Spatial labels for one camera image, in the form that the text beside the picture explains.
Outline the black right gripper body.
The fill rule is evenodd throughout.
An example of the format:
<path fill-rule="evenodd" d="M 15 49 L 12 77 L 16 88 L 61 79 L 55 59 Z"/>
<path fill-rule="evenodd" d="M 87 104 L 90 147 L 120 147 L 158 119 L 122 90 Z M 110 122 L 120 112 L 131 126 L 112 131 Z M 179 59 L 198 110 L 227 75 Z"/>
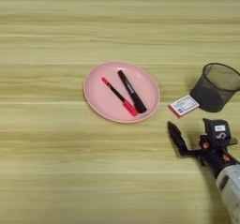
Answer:
<path fill-rule="evenodd" d="M 239 161 L 228 152 L 228 147 L 235 144 L 237 144 L 235 138 L 211 142 L 207 135 L 201 135 L 200 149 L 189 150 L 188 155 L 196 157 L 203 166 L 211 170 L 215 177 L 218 177 L 225 168 L 239 164 Z"/>

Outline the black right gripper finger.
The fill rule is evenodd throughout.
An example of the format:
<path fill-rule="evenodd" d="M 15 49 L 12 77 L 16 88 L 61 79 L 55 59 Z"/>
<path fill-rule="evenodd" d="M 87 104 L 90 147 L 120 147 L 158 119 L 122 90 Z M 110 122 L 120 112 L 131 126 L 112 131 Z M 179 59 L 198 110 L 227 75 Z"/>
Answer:
<path fill-rule="evenodd" d="M 167 126 L 168 126 L 168 131 L 169 131 L 172 142 L 177 147 L 180 155 L 182 157 L 185 157 L 188 154 L 188 148 L 186 146 L 184 139 L 182 138 L 181 131 L 172 122 L 169 122 Z"/>
<path fill-rule="evenodd" d="M 208 136 L 210 133 L 210 120 L 207 118 L 203 118 L 204 128 L 205 128 L 205 134 Z"/>

